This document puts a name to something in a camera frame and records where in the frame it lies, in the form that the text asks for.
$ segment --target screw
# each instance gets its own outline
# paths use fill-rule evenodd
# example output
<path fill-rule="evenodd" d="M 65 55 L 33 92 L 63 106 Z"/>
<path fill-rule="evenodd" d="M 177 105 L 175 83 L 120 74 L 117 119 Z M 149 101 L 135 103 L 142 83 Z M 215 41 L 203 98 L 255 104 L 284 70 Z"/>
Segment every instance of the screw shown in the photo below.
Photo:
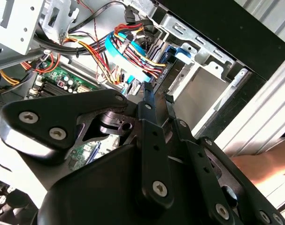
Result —
<path fill-rule="evenodd" d="M 212 142 L 209 139 L 205 139 L 205 141 L 208 145 L 212 145 Z"/>
<path fill-rule="evenodd" d="M 180 121 L 180 124 L 183 126 L 183 127 L 187 127 L 186 123 L 184 121 Z"/>
<path fill-rule="evenodd" d="M 153 190 L 160 197 L 167 196 L 167 188 L 161 181 L 157 180 L 153 183 Z"/>
<path fill-rule="evenodd" d="M 152 109 L 152 107 L 149 104 L 145 104 L 146 108 Z"/>
<path fill-rule="evenodd" d="M 276 213 L 273 213 L 273 217 L 280 225 L 284 225 L 282 219 Z"/>
<path fill-rule="evenodd" d="M 227 209 L 223 205 L 216 204 L 216 211 L 225 220 L 229 219 L 229 217 L 230 217 L 229 212 L 227 211 Z"/>
<path fill-rule="evenodd" d="M 63 140 L 66 137 L 66 132 L 58 127 L 50 129 L 49 135 L 56 140 Z"/>
<path fill-rule="evenodd" d="M 23 123 L 33 124 L 38 121 L 39 117 L 33 112 L 22 112 L 19 114 L 19 119 Z"/>
<path fill-rule="evenodd" d="M 119 101 L 123 101 L 123 97 L 121 97 L 120 95 L 115 95 L 116 99 Z"/>
<path fill-rule="evenodd" d="M 42 66 L 43 66 L 43 68 L 46 68 L 47 67 L 47 62 L 43 62 Z"/>
<path fill-rule="evenodd" d="M 265 214 L 264 211 L 259 211 L 262 218 L 267 222 L 267 223 L 270 223 L 270 218 Z"/>

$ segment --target mounting plate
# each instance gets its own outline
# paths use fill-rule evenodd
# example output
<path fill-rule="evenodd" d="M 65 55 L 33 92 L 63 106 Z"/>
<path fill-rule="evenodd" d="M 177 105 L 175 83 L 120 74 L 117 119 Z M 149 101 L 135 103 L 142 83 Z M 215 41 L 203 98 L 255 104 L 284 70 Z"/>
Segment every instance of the mounting plate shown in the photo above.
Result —
<path fill-rule="evenodd" d="M 45 0 L 0 1 L 0 43 L 26 55 Z"/>

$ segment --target capacitor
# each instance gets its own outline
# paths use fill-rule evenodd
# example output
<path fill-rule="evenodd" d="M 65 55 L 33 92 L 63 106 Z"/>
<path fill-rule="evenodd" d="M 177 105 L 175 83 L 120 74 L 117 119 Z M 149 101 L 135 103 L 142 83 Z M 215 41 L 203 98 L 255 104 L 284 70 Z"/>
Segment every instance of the capacitor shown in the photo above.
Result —
<path fill-rule="evenodd" d="M 71 85 L 73 85 L 73 80 L 69 80 L 68 81 L 68 84 L 71 86 Z"/>

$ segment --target cable tie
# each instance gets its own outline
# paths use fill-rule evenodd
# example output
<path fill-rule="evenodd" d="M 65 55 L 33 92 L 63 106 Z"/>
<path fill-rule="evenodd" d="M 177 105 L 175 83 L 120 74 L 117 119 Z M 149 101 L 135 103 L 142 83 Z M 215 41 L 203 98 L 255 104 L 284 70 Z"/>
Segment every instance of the cable tie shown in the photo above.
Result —
<path fill-rule="evenodd" d="M 78 53 L 78 48 L 76 48 L 76 58 L 78 59 L 79 53 Z"/>

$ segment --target motherboard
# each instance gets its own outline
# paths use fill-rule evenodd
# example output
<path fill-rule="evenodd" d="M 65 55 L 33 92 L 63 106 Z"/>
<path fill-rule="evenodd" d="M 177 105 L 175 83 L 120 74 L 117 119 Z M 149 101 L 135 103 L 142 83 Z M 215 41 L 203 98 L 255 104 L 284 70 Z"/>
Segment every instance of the motherboard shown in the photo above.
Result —
<path fill-rule="evenodd" d="M 27 98 L 50 97 L 66 94 L 75 94 L 98 90 L 96 86 L 74 76 L 60 67 L 52 72 L 37 75 L 33 87 L 29 90 Z"/>
<path fill-rule="evenodd" d="M 52 72 L 38 74 L 26 99 L 76 94 L 98 90 L 98 87 L 56 67 Z M 88 142 L 71 151 L 67 161 L 71 171 L 75 171 L 118 147 L 118 136 L 110 135 L 98 142 Z"/>

